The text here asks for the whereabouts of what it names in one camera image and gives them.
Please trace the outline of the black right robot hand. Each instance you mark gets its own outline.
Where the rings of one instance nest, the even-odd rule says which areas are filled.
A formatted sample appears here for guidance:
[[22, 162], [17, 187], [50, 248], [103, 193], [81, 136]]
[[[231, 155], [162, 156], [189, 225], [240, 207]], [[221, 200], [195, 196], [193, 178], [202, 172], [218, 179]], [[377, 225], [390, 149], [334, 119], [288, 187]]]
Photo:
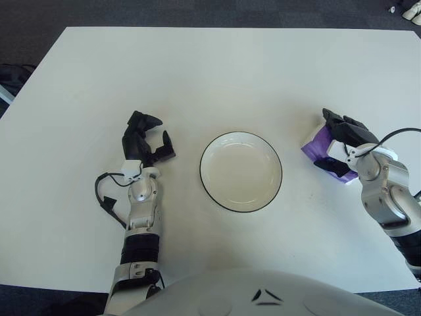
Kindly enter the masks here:
[[327, 154], [331, 142], [336, 140], [345, 146], [358, 147], [369, 143], [376, 144], [379, 140], [363, 123], [351, 117], [340, 116], [326, 108], [322, 109], [322, 115], [326, 122], [313, 139], [316, 145], [316, 159], [313, 164], [342, 178], [353, 172], [346, 163]]

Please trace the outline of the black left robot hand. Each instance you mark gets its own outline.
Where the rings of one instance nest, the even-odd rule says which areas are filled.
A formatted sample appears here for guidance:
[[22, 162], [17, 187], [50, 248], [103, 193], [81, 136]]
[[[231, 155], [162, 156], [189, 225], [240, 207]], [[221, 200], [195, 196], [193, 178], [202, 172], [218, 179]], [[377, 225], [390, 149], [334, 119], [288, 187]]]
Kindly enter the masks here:
[[122, 147], [126, 160], [140, 160], [143, 167], [152, 167], [176, 156], [172, 141], [167, 131], [162, 133], [163, 145], [151, 151], [146, 142], [146, 131], [162, 125], [162, 120], [151, 115], [134, 111], [128, 121], [128, 127], [122, 137]]

